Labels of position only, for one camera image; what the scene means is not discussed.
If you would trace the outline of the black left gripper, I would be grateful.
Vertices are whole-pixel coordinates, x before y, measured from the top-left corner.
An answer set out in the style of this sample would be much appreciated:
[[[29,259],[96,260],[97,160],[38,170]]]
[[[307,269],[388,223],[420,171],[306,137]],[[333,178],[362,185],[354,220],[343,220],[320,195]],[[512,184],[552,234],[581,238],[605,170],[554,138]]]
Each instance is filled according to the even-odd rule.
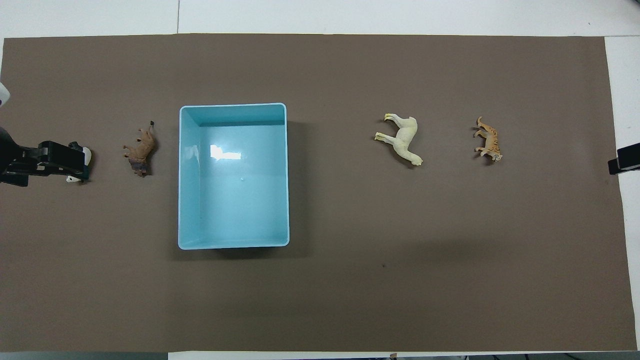
[[[43,141],[37,147],[20,146],[3,127],[0,128],[0,181],[27,187],[30,176],[64,176],[70,182],[88,182],[90,167],[85,164],[83,147],[73,141],[63,145]],[[82,169],[73,172],[69,169]]]

